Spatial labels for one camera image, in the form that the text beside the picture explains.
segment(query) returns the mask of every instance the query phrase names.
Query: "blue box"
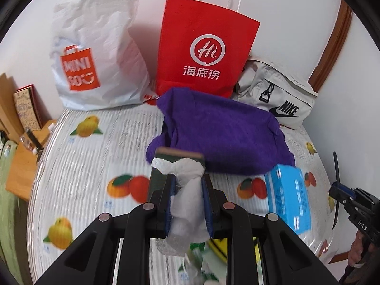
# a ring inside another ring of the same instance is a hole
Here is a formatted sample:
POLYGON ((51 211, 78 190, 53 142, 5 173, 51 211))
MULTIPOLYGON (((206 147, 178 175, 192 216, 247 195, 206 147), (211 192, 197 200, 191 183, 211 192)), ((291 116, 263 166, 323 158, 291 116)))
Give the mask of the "blue box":
POLYGON ((278 214, 296 234, 311 229, 309 200, 299 168, 277 165, 265 174, 269 211, 278 214))

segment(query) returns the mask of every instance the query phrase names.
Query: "purple cloth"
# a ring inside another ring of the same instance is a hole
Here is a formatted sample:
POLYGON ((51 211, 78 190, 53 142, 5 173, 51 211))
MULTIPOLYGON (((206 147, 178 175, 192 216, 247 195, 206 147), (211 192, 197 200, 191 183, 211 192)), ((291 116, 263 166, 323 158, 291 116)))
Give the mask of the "purple cloth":
POLYGON ((164 146, 202 153, 209 172, 256 175, 277 164, 295 166, 270 112, 188 88, 170 89, 157 106, 164 126, 146 151, 149 162, 164 146))

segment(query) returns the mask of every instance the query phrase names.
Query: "white tissue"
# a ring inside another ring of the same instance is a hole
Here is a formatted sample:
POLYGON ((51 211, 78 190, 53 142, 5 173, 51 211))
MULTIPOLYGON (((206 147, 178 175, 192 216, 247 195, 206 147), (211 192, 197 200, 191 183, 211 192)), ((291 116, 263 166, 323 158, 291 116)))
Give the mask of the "white tissue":
POLYGON ((201 243, 210 239, 204 217, 202 164, 189 158, 180 159, 174 163, 160 158, 154 158, 152 166, 162 174, 174 174, 177 185, 181 187, 175 196, 171 197, 170 213, 173 216, 167 243, 184 256, 190 243, 201 243))

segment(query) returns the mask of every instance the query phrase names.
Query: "white circle logo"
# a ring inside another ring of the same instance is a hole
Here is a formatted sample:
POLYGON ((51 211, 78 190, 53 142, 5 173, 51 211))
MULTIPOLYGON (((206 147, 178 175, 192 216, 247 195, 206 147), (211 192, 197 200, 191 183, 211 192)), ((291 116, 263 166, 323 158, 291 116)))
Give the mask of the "white circle logo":
POLYGON ((213 34, 204 34, 196 38, 190 46, 190 55, 200 65, 210 66, 219 63, 226 53, 221 38, 213 34))

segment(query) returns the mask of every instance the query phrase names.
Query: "nike bag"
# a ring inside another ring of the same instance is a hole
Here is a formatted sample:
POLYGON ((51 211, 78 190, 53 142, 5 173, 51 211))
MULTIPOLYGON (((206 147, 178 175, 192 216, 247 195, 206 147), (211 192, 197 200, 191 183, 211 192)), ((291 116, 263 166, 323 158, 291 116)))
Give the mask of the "nike bag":
POLYGON ((127 30, 137 6, 138 0, 56 0, 51 58, 64 107, 96 110, 153 96, 127 30))
POLYGON ((188 87, 230 97, 259 25, 231 9, 199 0, 166 0, 157 94, 188 87))
POLYGON ((280 124, 296 129, 314 106, 318 93, 271 61, 249 57, 237 85, 237 100, 273 113, 280 124))

